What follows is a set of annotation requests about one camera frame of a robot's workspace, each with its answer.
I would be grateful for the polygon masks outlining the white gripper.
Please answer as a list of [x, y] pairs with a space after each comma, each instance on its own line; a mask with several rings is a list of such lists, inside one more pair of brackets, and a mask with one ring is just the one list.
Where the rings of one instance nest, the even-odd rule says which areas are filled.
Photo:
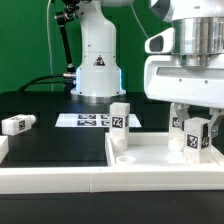
[[208, 134], [217, 137], [224, 119], [224, 54], [212, 56], [208, 67], [182, 67], [174, 55], [149, 56], [144, 91], [149, 99], [175, 103], [181, 130], [190, 118], [189, 105], [211, 108]]

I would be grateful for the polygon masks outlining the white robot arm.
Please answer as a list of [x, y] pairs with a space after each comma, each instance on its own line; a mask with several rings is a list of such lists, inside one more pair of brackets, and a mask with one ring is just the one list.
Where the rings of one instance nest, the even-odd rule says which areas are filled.
[[[133, 0], [81, 0], [82, 63], [72, 93], [92, 102], [123, 92], [116, 66], [116, 28], [103, 7]], [[208, 135], [218, 135], [224, 119], [224, 0], [150, 0], [149, 7], [172, 27], [147, 39], [144, 91], [148, 98], [172, 102], [182, 127], [188, 107], [207, 107]]]

